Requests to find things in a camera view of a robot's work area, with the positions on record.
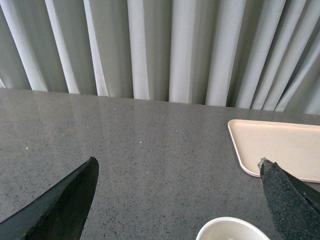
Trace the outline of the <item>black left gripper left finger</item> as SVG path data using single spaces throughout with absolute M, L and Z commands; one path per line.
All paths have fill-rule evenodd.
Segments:
M 96 192 L 99 163 L 83 163 L 0 224 L 2 240 L 78 240 Z

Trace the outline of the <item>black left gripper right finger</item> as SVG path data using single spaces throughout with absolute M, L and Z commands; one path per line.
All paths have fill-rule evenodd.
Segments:
M 263 157 L 260 179 L 273 224 L 284 240 L 320 238 L 320 192 Z

